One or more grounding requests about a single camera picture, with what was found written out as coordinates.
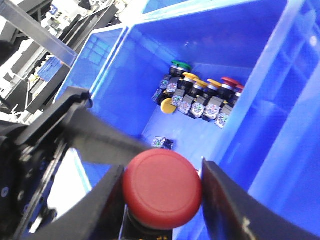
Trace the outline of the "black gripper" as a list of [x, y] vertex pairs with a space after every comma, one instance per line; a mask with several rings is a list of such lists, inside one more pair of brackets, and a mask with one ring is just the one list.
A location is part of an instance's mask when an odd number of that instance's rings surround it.
[[[2, 240], [119, 238], [125, 211], [124, 166], [150, 147], [104, 123], [89, 111], [92, 106], [88, 89], [70, 86], [28, 127], [0, 126]], [[68, 147], [77, 149], [86, 162], [115, 166], [79, 203], [54, 221], [58, 213], [49, 208], [48, 198]], [[37, 232], [31, 234], [37, 221]]]

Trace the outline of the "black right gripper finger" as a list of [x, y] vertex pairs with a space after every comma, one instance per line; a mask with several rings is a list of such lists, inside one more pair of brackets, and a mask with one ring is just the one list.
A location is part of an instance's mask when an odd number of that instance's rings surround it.
[[215, 162], [202, 159], [202, 209], [211, 240], [317, 240], [250, 196]]

